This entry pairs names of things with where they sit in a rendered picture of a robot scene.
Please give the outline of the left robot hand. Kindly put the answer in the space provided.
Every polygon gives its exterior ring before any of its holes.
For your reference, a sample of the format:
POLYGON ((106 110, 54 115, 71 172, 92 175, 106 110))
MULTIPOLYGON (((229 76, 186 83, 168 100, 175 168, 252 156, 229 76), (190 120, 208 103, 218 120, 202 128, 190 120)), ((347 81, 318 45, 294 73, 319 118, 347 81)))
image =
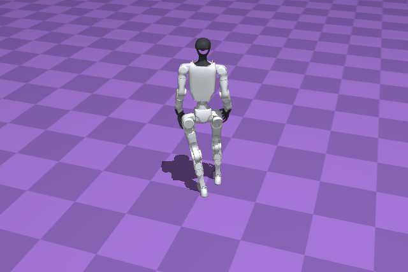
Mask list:
POLYGON ((184 111, 182 111, 182 112, 180 112, 180 113, 178 113, 178 111, 175 109, 175 112, 176 112, 176 114, 178 115, 178 122, 179 122, 179 125, 180 125, 180 127, 183 129, 183 127, 182 127, 182 116, 183 115, 185 115, 185 113, 184 113, 184 111))

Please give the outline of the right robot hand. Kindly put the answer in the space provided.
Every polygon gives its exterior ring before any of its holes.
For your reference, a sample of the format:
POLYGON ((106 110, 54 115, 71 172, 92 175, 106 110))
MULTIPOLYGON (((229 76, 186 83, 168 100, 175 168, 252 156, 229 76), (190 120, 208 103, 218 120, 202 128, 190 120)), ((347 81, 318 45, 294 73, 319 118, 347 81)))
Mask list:
POLYGON ((225 122, 225 121, 227 121, 227 119, 228 119, 228 117, 229 117, 229 114, 230 114, 230 111, 231 111, 231 109, 230 110, 228 110, 227 112, 225 111, 225 109, 224 108, 221 108, 220 109, 220 111, 222 110, 222 114, 223 114, 223 116, 222 117, 224 117, 223 118, 223 123, 225 122))

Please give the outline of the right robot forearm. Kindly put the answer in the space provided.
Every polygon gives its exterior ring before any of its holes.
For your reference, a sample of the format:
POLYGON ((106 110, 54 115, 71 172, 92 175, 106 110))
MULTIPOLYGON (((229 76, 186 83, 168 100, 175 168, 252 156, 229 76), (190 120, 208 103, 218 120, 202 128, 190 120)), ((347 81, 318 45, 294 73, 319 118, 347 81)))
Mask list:
POLYGON ((228 110, 232 109, 231 105, 231 98, 230 98, 230 92, 228 90, 228 98, 222 98, 223 104, 224 104, 224 109, 227 112, 228 110))

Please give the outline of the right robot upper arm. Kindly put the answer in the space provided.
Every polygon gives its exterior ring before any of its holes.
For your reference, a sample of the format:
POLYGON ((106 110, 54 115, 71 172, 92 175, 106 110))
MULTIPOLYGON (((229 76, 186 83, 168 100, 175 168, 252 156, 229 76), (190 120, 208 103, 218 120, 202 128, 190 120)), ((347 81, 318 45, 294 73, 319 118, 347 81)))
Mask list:
POLYGON ((216 73, 220 76, 219 77, 219 84, 221 90, 219 91, 220 98, 228 98, 228 74, 227 69, 225 66, 216 64, 216 73))

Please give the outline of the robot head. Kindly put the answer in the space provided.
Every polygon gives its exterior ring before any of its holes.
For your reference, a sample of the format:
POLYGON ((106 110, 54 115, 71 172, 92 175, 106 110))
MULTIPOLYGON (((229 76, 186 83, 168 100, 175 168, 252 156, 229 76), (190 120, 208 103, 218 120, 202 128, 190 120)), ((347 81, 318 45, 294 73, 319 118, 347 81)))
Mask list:
POLYGON ((197 53, 199 55, 199 59, 198 59, 197 62, 194 63, 195 65, 197 65, 197 66, 209 66, 209 65, 211 65, 211 63, 209 63, 207 61, 207 55, 208 55, 208 53, 210 51, 210 46, 211 46, 211 43, 210 43, 209 39, 207 39, 207 38, 197 39, 196 44, 195 44, 195 48, 196 48, 196 51, 197 51, 197 53), (201 50, 201 51, 208 50, 208 52, 206 54, 201 54, 199 52, 199 50, 201 50))

